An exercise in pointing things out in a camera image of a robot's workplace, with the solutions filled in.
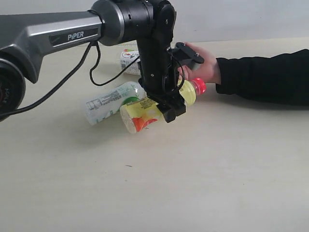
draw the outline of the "black sleeve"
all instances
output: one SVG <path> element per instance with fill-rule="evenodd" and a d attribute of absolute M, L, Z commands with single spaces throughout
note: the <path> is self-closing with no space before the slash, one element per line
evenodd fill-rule
<path fill-rule="evenodd" d="M 309 50 L 272 58 L 218 58 L 220 94 L 260 101 L 309 105 Z"/>

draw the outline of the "red cap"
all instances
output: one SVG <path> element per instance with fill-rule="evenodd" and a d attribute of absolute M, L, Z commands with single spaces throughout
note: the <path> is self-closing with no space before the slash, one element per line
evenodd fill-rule
<path fill-rule="evenodd" d="M 206 84 L 201 78 L 195 78 L 191 80 L 191 83 L 195 85 L 197 95 L 201 95 L 206 91 Z"/>

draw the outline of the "robotic arm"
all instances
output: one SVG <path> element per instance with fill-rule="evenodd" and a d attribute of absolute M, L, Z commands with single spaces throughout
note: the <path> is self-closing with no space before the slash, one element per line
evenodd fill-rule
<path fill-rule="evenodd" d="M 25 78 L 36 83 L 44 56 L 84 43 L 137 41 L 139 83 L 167 122 L 185 113 L 178 68 L 204 59 L 183 43 L 171 48 L 176 12 L 167 0 L 98 0 L 87 12 L 0 15 L 0 115 L 15 110 Z"/>

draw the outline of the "human hand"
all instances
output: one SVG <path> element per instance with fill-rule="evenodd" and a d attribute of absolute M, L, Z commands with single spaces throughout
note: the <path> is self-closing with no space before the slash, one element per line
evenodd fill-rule
<path fill-rule="evenodd" d="M 183 66 L 185 78 L 192 80 L 194 78 L 201 78 L 205 83 L 221 84 L 220 69 L 216 57 L 204 48 L 198 47 L 192 43 L 186 43 L 186 46 L 192 48 L 195 52 L 199 53 L 205 62 L 196 71 L 190 70 L 187 66 Z"/>

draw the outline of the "plastic bottle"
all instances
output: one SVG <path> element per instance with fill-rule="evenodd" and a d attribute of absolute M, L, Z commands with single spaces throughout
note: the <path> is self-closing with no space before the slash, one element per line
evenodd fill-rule
<path fill-rule="evenodd" d="M 198 95 L 206 91 L 206 85 L 202 79 L 196 78 L 185 81 L 180 89 L 180 94 L 187 106 L 193 105 Z M 138 102 L 129 103 L 121 106 L 121 118 L 130 133 L 140 132 L 149 124 L 162 120 L 164 117 L 157 108 L 158 103 L 144 98 Z"/>
<path fill-rule="evenodd" d="M 120 54 L 120 59 L 118 60 L 120 64 L 121 70 L 125 69 L 130 63 L 132 63 L 139 56 L 139 52 L 136 50 L 125 49 Z M 132 74 L 132 75 L 140 75 L 140 70 L 138 66 L 138 59 L 135 63 L 133 63 L 124 73 Z"/>
<path fill-rule="evenodd" d="M 122 105 L 137 102 L 145 97 L 144 89 L 138 83 L 130 81 L 108 93 L 84 101 L 83 106 L 88 122 L 95 125 L 116 114 Z"/>

